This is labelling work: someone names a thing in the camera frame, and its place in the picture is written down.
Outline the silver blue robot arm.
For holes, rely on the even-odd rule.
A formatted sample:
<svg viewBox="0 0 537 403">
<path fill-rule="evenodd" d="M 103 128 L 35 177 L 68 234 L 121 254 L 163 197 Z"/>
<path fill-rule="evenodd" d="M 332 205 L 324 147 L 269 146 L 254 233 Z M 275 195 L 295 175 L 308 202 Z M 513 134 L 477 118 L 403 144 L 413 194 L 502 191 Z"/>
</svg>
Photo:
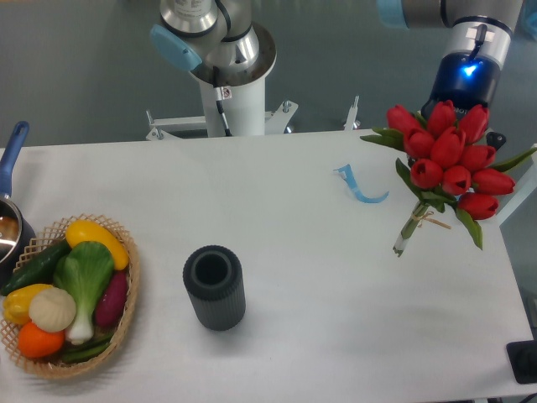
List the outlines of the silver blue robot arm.
<svg viewBox="0 0 537 403">
<path fill-rule="evenodd" d="M 452 101 L 461 118 L 492 103 L 520 10 L 520 1 L 379 1 L 391 28 L 451 29 L 425 105 Z M 265 79 L 276 61 L 269 31 L 253 21 L 249 1 L 163 1 L 150 39 L 161 57 L 197 80 L 209 136 L 282 133 L 292 113 L 265 109 Z"/>
</svg>

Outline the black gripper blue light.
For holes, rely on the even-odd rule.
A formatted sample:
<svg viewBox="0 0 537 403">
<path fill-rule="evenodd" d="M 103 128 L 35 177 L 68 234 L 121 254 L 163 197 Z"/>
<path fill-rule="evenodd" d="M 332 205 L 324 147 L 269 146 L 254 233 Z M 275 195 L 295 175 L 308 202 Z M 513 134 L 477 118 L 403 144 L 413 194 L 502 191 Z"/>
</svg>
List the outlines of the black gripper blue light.
<svg viewBox="0 0 537 403">
<path fill-rule="evenodd" d="M 421 108 L 428 119 L 439 102 L 451 101 L 457 119 L 476 106 L 490 108 L 501 76 L 499 66 L 481 56 L 470 60 L 464 53 L 452 53 L 440 63 L 430 98 Z"/>
</svg>

